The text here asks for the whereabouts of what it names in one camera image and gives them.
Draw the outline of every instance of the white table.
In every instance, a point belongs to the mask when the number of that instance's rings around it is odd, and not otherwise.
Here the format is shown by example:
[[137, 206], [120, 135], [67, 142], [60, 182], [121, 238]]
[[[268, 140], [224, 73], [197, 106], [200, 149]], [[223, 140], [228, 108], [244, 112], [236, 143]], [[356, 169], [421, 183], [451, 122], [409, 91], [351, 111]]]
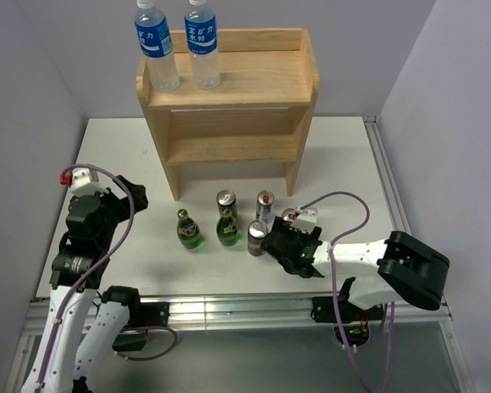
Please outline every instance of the white table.
[[[255, 258], [246, 249], [246, 229], [255, 218], [260, 190], [275, 195], [275, 212], [303, 205], [327, 192], [350, 191], [371, 208], [371, 219], [345, 242], [369, 242], [392, 231], [381, 182], [366, 130], [360, 118], [314, 118], [304, 151], [295, 195], [287, 197], [282, 164], [203, 165], [185, 170], [182, 199], [174, 201], [144, 119], [89, 120], [77, 163], [99, 165], [130, 182], [146, 186], [149, 207], [137, 214], [128, 240], [115, 253], [103, 275], [101, 290], [111, 285], [136, 287], [144, 296], [216, 296], [320, 292], [331, 280], [302, 279], [285, 273], [268, 255]], [[252, 177], [258, 172], [262, 178]], [[221, 246], [216, 237], [218, 191], [236, 193], [242, 241]], [[122, 196], [118, 189], [115, 192]], [[51, 263], [65, 231], [70, 195], [65, 199], [37, 297], [48, 297]], [[178, 209], [186, 208], [200, 225], [205, 245], [194, 251], [182, 247], [176, 234]], [[359, 202], [335, 196], [318, 204], [322, 239], [359, 224]], [[116, 231], [118, 240], [124, 231]]]

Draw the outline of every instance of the water bottle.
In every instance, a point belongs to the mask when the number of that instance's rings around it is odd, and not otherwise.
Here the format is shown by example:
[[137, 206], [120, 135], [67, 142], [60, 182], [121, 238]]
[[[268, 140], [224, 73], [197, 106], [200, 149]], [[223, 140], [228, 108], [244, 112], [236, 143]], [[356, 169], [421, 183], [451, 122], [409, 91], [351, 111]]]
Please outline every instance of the water bottle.
[[180, 84], [174, 50], [165, 15], [155, 7], [155, 0], [137, 0], [134, 17], [140, 48], [146, 56], [151, 84], [159, 92], [172, 92]]
[[216, 17], [206, 0], [189, 0], [189, 3], [191, 10], [185, 21], [193, 79], [200, 88], [215, 88], [220, 83]]

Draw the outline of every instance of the white bottle cap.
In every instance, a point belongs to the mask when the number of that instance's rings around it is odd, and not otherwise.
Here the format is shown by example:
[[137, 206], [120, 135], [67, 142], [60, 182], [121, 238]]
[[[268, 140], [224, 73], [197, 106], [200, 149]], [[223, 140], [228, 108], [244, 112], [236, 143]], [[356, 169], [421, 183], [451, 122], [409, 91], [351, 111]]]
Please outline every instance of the white bottle cap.
[[146, 10], [155, 6], [155, 0], [137, 0], [138, 8]]

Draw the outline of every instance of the green glass bottle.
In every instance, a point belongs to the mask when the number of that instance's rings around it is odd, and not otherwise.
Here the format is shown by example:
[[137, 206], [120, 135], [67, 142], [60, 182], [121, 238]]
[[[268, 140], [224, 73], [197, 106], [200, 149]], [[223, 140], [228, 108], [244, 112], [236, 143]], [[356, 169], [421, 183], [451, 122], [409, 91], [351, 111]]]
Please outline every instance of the green glass bottle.
[[177, 235], [186, 248], [196, 248], [202, 241], [200, 228], [185, 209], [178, 211]]
[[238, 222], [232, 216], [232, 209], [229, 207], [221, 210], [220, 219], [216, 224], [216, 236], [225, 246], [232, 246], [238, 240]]

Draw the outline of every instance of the silver can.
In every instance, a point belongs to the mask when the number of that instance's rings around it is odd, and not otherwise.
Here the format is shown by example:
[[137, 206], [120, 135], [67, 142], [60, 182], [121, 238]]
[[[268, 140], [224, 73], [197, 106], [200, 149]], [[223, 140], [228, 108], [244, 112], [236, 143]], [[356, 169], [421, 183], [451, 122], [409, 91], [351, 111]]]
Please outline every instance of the silver can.
[[275, 196], [268, 190], [259, 192], [256, 199], [256, 219], [261, 219], [266, 224], [269, 224], [272, 218], [273, 202]]
[[288, 223], [295, 222], [295, 220], [298, 216], [299, 216], [298, 212], [295, 209], [293, 209], [292, 207], [289, 207], [282, 212], [283, 220], [287, 221]]
[[218, 212], [222, 215], [222, 211], [229, 207], [232, 211], [232, 216], [238, 219], [238, 209], [236, 207], [236, 196], [232, 190], [222, 190], [216, 194], [216, 204], [218, 205]]
[[261, 256], [264, 250], [260, 248], [262, 240], [268, 235], [268, 225], [256, 219], [247, 229], [247, 250], [252, 256]]

